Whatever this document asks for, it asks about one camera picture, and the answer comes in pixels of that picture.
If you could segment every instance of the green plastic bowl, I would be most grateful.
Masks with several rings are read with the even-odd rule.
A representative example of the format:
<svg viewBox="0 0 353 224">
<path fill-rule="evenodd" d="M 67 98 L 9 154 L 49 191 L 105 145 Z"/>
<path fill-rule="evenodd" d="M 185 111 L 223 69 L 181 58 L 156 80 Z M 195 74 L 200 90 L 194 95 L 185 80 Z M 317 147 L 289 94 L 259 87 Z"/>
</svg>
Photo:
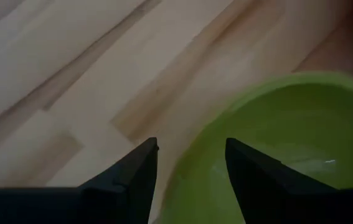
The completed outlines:
<svg viewBox="0 0 353 224">
<path fill-rule="evenodd" d="M 351 188 L 353 79 L 300 73 L 243 94 L 177 163 L 159 223 L 243 222 L 227 174 L 227 137 L 335 188 Z"/>
</svg>

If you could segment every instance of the green bowl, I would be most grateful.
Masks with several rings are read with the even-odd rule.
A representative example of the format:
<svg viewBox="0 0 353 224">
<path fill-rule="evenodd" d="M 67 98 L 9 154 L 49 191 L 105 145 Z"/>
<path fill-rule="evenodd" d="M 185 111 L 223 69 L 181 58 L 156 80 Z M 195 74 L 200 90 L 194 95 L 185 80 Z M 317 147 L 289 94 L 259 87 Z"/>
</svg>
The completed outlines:
<svg viewBox="0 0 353 224">
<path fill-rule="evenodd" d="M 353 79 L 300 73 L 243 94 L 177 163 L 159 223 L 242 223 L 225 163 L 227 137 L 335 188 L 351 188 Z"/>
</svg>

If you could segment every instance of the black object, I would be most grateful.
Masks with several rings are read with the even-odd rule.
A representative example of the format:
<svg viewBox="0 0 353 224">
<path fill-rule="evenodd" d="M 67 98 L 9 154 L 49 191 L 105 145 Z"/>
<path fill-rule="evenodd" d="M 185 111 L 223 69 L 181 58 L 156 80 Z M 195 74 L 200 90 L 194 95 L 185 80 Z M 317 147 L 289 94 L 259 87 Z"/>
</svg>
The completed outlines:
<svg viewBox="0 0 353 224">
<path fill-rule="evenodd" d="M 150 138 L 75 188 L 0 189 L 0 223 L 147 223 L 157 151 Z"/>
<path fill-rule="evenodd" d="M 353 223 L 353 189 L 337 190 L 236 140 L 227 170 L 247 224 Z"/>
</svg>

